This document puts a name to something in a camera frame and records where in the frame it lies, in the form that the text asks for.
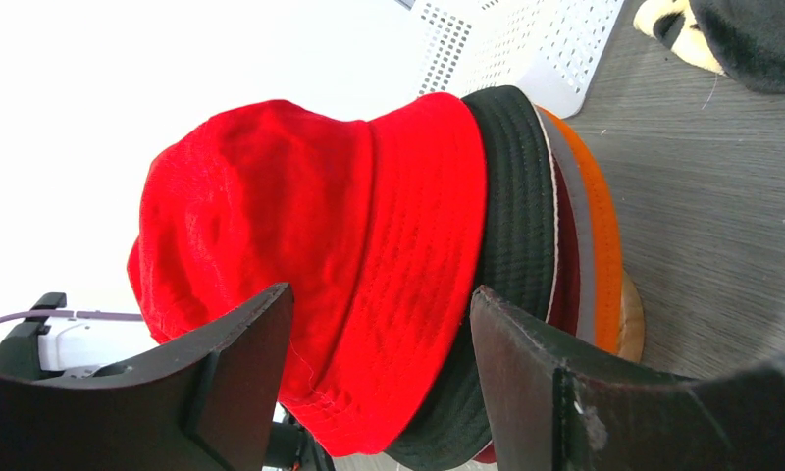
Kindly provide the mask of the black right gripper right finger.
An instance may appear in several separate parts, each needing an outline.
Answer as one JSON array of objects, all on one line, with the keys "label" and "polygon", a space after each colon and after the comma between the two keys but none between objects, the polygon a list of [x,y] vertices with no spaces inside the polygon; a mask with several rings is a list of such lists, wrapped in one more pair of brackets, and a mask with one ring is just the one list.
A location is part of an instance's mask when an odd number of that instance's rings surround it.
[{"label": "black right gripper right finger", "polygon": [[486,287],[471,327],[501,470],[785,470],[785,357],[707,380],[659,372]]}]

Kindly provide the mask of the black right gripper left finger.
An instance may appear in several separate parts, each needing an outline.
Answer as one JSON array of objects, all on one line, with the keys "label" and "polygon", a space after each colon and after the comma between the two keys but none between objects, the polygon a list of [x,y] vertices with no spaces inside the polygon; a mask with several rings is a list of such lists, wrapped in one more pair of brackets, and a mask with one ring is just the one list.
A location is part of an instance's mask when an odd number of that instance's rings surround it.
[{"label": "black right gripper left finger", "polygon": [[292,307],[279,283],[88,376],[0,376],[0,470],[291,467],[294,428],[272,414]]}]

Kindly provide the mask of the black hat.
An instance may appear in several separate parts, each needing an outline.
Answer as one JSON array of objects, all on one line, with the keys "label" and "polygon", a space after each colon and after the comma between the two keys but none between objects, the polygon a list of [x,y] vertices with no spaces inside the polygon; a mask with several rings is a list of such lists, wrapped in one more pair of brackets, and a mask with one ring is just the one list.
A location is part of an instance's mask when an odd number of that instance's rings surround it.
[{"label": "black hat", "polygon": [[[513,85],[463,97],[480,128],[488,204],[475,286],[485,285],[545,319],[557,269],[557,196],[547,135],[531,101]],[[470,317],[465,315],[445,364],[413,419],[387,448],[411,470],[450,470],[492,441]]]}]

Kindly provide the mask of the orange bucket hat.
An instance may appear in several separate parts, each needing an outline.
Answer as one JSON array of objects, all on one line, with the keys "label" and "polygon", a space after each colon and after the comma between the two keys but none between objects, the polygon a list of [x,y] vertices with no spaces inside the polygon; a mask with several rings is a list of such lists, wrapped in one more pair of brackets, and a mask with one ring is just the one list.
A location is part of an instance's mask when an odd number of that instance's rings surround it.
[{"label": "orange bucket hat", "polygon": [[[596,343],[592,345],[605,352],[617,355],[623,266],[614,203],[602,171],[586,144],[564,121],[560,120],[559,127],[564,133],[568,145],[576,155],[589,200],[597,290],[595,311]],[[564,288],[568,281],[566,275],[562,272],[567,261],[567,245],[560,234],[561,220],[557,205],[557,179],[554,173],[551,150],[550,154],[555,182],[557,263],[555,265],[554,294],[546,322],[574,336],[574,330],[569,325],[572,316],[567,304],[566,294],[558,291],[559,288]]]}]

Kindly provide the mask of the bright red bucket hat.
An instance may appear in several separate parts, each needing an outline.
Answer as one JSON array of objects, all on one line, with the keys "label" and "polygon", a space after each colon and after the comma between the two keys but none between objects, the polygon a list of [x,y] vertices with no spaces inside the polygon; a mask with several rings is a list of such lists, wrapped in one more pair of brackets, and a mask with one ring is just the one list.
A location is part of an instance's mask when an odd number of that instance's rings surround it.
[{"label": "bright red bucket hat", "polygon": [[369,122],[248,105],[151,163],[129,278],[159,342],[289,283],[280,403],[330,454],[377,453],[448,356],[486,199],[480,132],[452,95]]}]

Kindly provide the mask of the dark red bucket hat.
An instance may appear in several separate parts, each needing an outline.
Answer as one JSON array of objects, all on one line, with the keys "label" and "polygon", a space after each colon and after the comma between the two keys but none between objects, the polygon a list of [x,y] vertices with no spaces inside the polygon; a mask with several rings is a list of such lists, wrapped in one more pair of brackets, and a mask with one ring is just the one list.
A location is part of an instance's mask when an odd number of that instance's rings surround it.
[{"label": "dark red bucket hat", "polygon": [[549,318],[522,310],[502,291],[478,288],[473,344],[499,470],[558,470],[564,401],[564,341],[581,307],[580,255],[566,185],[555,179],[559,220]]}]

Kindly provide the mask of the grey bucket hat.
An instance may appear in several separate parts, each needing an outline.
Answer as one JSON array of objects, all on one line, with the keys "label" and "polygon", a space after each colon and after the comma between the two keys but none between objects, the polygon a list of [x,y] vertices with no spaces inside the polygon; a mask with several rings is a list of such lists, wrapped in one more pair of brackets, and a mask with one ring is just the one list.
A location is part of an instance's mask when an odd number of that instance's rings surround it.
[{"label": "grey bucket hat", "polygon": [[560,129],[560,120],[542,107],[537,109],[546,132],[557,179],[557,205],[560,211],[567,261],[562,272],[568,279],[564,288],[570,308],[569,325],[574,336],[596,343],[596,268],[591,216],[584,178],[576,155]]}]

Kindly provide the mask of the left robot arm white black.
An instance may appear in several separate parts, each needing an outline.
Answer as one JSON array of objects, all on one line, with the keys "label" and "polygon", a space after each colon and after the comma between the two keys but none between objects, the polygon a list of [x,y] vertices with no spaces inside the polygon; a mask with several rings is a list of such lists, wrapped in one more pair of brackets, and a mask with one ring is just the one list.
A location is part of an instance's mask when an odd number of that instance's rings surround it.
[{"label": "left robot arm white black", "polygon": [[[157,346],[135,313],[70,310],[47,292],[27,311],[0,316],[0,374],[31,380],[85,378]],[[332,458],[281,405],[275,406],[266,470],[334,470]]]}]

